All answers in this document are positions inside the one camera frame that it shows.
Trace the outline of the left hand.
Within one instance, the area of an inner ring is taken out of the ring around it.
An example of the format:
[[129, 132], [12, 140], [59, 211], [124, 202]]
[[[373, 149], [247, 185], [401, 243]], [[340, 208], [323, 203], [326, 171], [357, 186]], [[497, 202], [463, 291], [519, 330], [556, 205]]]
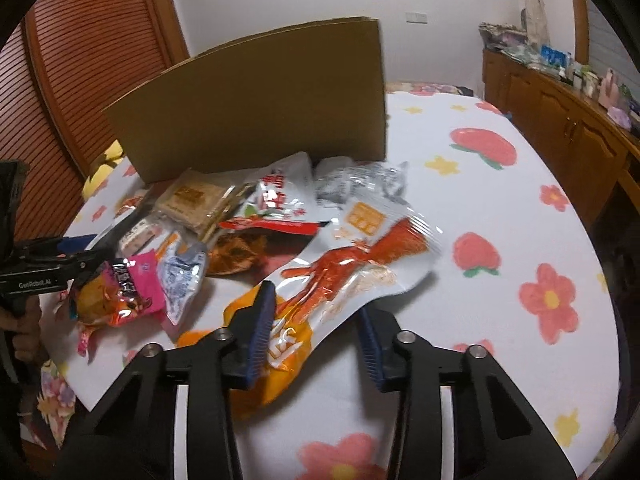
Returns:
[[38, 296], [26, 299], [25, 313], [17, 318], [6, 309], [1, 309], [2, 330], [14, 333], [12, 346], [14, 356], [22, 362], [32, 362], [40, 348], [41, 308]]

